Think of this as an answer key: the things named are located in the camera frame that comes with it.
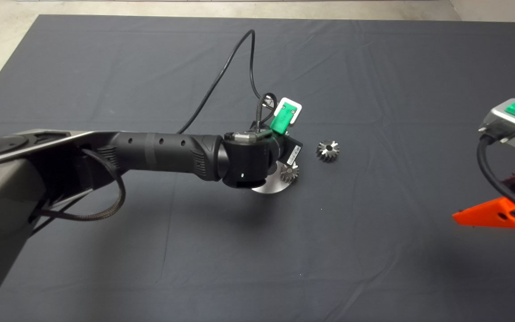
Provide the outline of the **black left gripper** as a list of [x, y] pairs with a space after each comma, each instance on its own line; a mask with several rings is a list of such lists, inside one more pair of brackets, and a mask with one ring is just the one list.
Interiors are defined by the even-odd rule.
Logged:
[[279, 147], [276, 161], [286, 166], [293, 166], [303, 148], [303, 143], [288, 135], [278, 135], [276, 140]]

